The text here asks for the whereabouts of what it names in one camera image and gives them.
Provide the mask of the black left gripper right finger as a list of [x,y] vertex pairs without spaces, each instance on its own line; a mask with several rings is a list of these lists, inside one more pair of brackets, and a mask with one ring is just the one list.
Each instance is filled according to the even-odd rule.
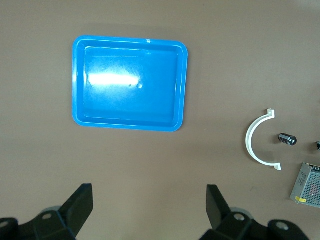
[[233,211],[217,185],[206,187],[206,213],[211,224],[203,240],[248,240],[253,220],[243,212]]

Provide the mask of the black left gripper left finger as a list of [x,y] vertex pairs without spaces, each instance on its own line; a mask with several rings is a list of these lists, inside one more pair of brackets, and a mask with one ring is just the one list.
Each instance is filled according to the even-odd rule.
[[92,184],[82,184],[58,210],[45,211],[35,218],[36,239],[75,240],[93,207]]

